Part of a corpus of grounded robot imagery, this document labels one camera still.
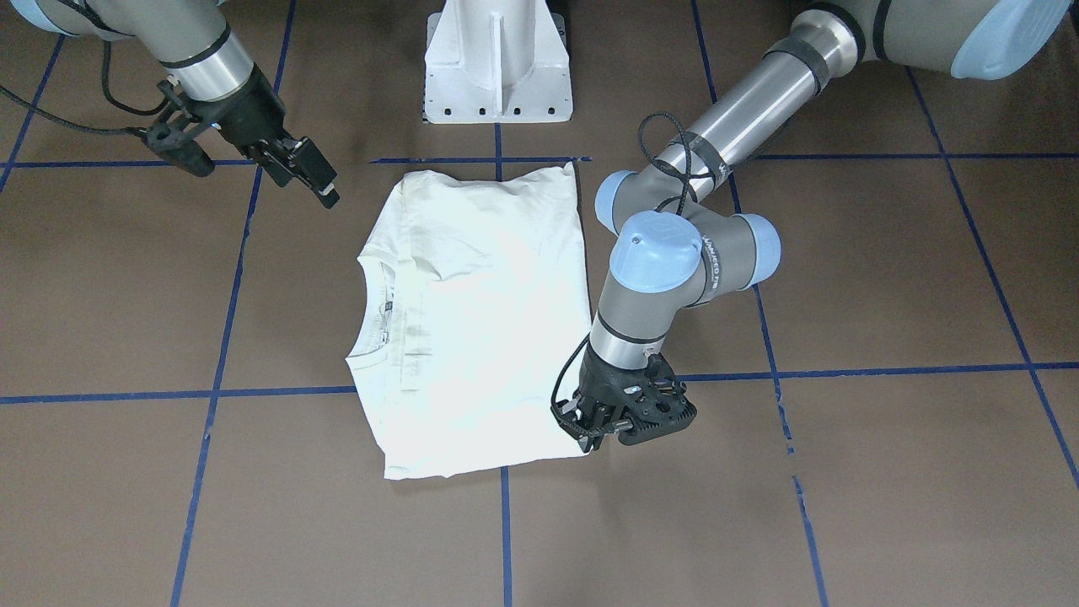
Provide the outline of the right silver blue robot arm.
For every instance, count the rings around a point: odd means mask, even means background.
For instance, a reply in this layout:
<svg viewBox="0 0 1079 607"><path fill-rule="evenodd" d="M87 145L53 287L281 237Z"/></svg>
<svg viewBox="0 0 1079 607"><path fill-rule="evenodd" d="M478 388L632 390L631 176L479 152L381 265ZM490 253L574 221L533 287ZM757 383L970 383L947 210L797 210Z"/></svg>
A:
<svg viewBox="0 0 1079 607"><path fill-rule="evenodd" d="M105 45L136 39L165 80L150 126L120 128L176 168L197 177L215 169L197 138L219 132L275 184L308 187L324 207L339 201L338 174L316 143L284 126L277 92L240 42L217 1L15 1L27 22L55 35L95 35Z"/></svg>

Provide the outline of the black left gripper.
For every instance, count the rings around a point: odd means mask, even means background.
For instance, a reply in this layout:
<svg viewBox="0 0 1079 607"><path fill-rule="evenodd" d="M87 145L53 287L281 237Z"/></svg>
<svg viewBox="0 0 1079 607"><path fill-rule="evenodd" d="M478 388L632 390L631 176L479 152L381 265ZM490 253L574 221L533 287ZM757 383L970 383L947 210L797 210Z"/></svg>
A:
<svg viewBox="0 0 1079 607"><path fill-rule="evenodd" d="M609 434L620 434L654 427L654 389L643 369L625 370L610 365L595 350L583 353L577 389L579 400L558 400L551 403L556 423L582 452L599 449Z"/></svg>

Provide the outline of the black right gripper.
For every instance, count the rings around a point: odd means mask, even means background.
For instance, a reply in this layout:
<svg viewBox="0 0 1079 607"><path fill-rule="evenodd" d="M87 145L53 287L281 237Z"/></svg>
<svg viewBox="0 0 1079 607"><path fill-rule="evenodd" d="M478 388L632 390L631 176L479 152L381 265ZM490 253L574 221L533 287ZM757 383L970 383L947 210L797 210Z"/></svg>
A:
<svg viewBox="0 0 1079 607"><path fill-rule="evenodd" d="M338 173L311 138L289 139L285 114L277 92L258 67L238 91L224 99L199 104L199 116L218 124L226 141L257 162L275 185L284 188L298 178L330 210L340 201L334 185Z"/></svg>

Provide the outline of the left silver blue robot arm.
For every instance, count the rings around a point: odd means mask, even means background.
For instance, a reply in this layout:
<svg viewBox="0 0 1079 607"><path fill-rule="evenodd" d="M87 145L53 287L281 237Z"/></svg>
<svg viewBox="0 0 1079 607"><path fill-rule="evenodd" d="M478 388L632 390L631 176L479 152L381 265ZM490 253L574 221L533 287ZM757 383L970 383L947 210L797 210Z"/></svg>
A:
<svg viewBox="0 0 1079 607"><path fill-rule="evenodd" d="M577 388L550 397L558 427L584 454L685 430L697 416L663 356L679 311L754 291L780 265L777 229L706 198L759 158L771 136L827 85L868 63L996 81L1044 49L1075 1L812 1L786 37L689 126L667 112L637 128L645 158L599 185L599 223L615 234L593 323L570 355Z"/></svg>

